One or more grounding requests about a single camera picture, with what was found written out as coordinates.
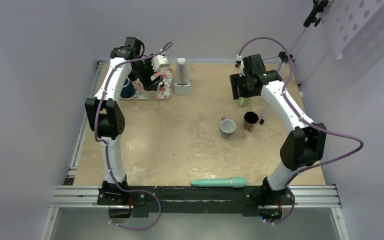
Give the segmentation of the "green mug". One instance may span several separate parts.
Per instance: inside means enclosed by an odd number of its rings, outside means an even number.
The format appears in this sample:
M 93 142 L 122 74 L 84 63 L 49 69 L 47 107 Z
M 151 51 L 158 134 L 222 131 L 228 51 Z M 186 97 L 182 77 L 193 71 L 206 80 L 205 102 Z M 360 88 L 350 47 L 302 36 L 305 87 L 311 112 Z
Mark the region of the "green mug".
M 237 103 L 240 108 L 247 107 L 250 104 L 250 98 L 240 97 Z

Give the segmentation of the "brown mug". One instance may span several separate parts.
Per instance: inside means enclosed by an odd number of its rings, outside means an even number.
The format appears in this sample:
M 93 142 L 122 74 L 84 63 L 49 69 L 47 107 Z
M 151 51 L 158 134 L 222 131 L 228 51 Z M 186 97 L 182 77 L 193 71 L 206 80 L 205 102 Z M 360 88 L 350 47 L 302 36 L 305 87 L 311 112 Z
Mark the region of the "brown mug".
M 259 116 L 257 113 L 253 111 L 247 111 L 244 116 L 243 116 L 243 121 L 242 121 L 242 127 L 248 131 L 252 132 L 253 127 L 256 123 L 259 122 Z

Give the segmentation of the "grey mug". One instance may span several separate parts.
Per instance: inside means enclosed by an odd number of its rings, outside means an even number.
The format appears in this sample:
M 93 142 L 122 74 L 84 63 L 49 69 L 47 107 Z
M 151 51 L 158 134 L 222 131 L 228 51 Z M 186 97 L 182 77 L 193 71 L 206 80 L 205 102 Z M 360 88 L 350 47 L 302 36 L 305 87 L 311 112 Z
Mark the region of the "grey mug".
M 219 125 L 220 135 L 223 139 L 228 139 L 236 130 L 236 124 L 233 120 L 223 116 Z

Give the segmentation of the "teal cylindrical tool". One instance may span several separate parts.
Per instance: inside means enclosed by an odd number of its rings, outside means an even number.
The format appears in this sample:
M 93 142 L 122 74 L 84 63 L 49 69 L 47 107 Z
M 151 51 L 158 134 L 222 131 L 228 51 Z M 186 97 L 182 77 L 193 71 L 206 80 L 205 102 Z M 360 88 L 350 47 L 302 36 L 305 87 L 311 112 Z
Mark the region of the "teal cylindrical tool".
M 245 177 L 208 178 L 191 180 L 190 185 L 203 188 L 244 188 L 248 184 Z

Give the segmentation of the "perforated music stand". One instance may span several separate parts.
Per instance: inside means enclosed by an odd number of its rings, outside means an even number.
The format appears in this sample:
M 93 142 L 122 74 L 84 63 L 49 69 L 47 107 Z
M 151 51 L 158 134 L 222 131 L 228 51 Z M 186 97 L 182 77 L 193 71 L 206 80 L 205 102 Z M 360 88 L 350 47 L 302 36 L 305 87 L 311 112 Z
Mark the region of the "perforated music stand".
M 331 0 L 318 17 L 289 48 L 306 113 L 384 126 L 384 0 Z

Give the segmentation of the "cream mug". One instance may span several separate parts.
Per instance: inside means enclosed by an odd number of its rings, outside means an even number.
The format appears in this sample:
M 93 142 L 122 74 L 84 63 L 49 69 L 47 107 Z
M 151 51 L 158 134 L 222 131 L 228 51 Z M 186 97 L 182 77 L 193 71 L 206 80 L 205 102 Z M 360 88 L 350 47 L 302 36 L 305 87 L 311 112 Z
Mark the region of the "cream mug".
M 158 95 L 160 94 L 160 91 L 157 89 L 157 90 L 144 90 L 143 93 L 142 93 L 142 97 L 144 99 L 155 99 L 158 97 Z

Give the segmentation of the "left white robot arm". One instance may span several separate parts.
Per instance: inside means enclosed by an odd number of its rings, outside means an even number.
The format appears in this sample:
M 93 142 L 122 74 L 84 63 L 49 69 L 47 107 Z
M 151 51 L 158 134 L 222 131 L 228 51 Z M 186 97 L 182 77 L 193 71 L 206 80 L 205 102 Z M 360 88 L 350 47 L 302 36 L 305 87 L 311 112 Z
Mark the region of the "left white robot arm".
M 165 56 L 173 43 L 170 41 L 157 53 L 145 56 L 144 43 L 136 37 L 127 37 L 123 46 L 110 52 L 109 69 L 94 97 L 84 102 L 87 120 L 95 141 L 101 145 L 105 177 L 99 189 L 99 201 L 126 203 L 132 192 L 122 162 L 120 141 L 126 120 L 118 105 L 126 80 L 140 81 L 144 91 L 155 93 L 164 83 L 154 75 L 168 63 Z

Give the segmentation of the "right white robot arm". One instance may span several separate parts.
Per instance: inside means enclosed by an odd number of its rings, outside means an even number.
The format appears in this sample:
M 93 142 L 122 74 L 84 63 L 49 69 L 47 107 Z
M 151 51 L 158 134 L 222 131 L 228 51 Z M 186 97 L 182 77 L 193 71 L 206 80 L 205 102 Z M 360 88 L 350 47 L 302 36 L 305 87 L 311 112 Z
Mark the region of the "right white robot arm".
M 260 54 L 236 56 L 239 73 L 230 75 L 232 98 L 262 97 L 283 123 L 287 137 L 280 148 L 281 162 L 264 178 L 257 197 L 272 204 L 286 193 L 289 180 L 299 170 L 312 166 L 323 157 L 326 126 L 314 129 L 298 104 L 290 97 L 286 83 L 276 70 L 267 70 Z

